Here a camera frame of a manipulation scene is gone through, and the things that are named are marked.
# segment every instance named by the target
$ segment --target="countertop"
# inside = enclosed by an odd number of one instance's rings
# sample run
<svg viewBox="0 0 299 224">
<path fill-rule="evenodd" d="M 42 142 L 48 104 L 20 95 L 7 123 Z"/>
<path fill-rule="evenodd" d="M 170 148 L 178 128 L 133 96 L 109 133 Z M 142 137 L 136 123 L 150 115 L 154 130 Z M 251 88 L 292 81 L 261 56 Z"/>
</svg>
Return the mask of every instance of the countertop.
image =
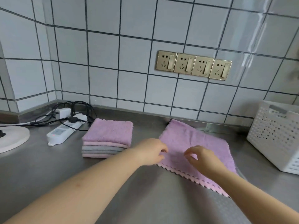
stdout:
<svg viewBox="0 0 299 224">
<path fill-rule="evenodd" d="M 102 109 L 98 117 L 134 123 L 132 145 L 158 138 L 162 117 Z M 82 136 L 73 133 L 50 147 L 46 134 L 58 125 L 30 128 L 23 145 L 0 154 L 0 223 L 39 196 L 102 159 L 82 158 Z M 299 176 L 280 172 L 243 135 L 206 132 L 225 139 L 236 166 L 252 184 L 299 212 Z M 140 167 L 96 223 L 249 223 L 235 203 L 156 165 Z"/>
</svg>

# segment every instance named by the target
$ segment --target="storage basket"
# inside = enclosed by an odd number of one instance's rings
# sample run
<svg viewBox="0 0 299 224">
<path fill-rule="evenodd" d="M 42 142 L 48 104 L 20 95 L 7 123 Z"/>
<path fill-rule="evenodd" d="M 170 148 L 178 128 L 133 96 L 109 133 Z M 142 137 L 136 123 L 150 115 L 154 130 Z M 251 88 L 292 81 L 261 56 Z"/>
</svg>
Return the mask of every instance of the storage basket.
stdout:
<svg viewBox="0 0 299 224">
<path fill-rule="evenodd" d="M 299 174 L 299 106 L 260 102 L 247 140 L 279 170 Z"/>
</svg>

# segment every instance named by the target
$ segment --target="person's right arm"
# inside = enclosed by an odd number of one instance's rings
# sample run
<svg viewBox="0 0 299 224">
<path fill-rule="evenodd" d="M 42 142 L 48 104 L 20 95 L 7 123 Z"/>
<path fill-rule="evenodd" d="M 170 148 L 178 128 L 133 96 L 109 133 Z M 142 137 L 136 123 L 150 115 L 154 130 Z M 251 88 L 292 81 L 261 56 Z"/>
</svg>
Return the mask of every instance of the person's right arm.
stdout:
<svg viewBox="0 0 299 224">
<path fill-rule="evenodd" d="M 216 182 L 253 224 L 299 223 L 299 213 L 229 171 L 213 151 L 195 146 L 184 155 L 200 173 Z"/>
</svg>

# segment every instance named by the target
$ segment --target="hand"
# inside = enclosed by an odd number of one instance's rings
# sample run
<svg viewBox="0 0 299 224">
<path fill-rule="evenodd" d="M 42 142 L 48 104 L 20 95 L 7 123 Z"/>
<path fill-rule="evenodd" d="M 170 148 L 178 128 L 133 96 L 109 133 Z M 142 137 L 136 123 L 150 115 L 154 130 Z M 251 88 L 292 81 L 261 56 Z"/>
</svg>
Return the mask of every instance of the hand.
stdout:
<svg viewBox="0 0 299 224">
<path fill-rule="evenodd" d="M 197 159 L 190 156 L 191 154 L 196 154 Z M 187 149 L 184 152 L 184 156 L 200 173 L 212 180 L 227 170 L 226 166 L 218 159 L 212 150 L 200 145 Z"/>
<path fill-rule="evenodd" d="M 153 165 L 164 159 L 160 152 L 168 152 L 166 144 L 159 139 L 149 138 L 141 141 L 132 148 L 137 154 L 141 165 Z"/>
</svg>

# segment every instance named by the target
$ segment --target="pink cloth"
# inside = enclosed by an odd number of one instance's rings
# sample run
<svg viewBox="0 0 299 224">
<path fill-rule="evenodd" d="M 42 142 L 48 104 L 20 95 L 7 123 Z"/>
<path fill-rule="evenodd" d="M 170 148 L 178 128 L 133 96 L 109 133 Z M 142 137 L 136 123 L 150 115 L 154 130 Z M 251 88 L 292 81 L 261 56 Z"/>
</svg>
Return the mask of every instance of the pink cloth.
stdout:
<svg viewBox="0 0 299 224">
<path fill-rule="evenodd" d="M 82 139 L 88 142 L 120 143 L 130 147 L 132 132 L 132 122 L 96 118 Z"/>
<path fill-rule="evenodd" d="M 87 142 L 83 141 L 83 145 L 96 145 L 96 146 L 113 146 L 113 147 L 121 147 L 121 148 L 128 148 L 128 145 L 114 143 L 114 142 Z"/>
<path fill-rule="evenodd" d="M 158 163 L 159 166 L 228 197 L 219 185 L 199 173 L 183 155 L 189 147 L 204 146 L 212 150 L 230 171 L 236 173 L 235 163 L 225 140 L 205 134 L 174 119 L 170 121 L 159 139 L 169 150 L 168 153 L 163 153 L 165 159 Z"/>
<path fill-rule="evenodd" d="M 113 154 L 90 154 L 90 153 L 83 153 L 82 157 L 84 158 L 108 158 L 113 156 Z"/>
</svg>

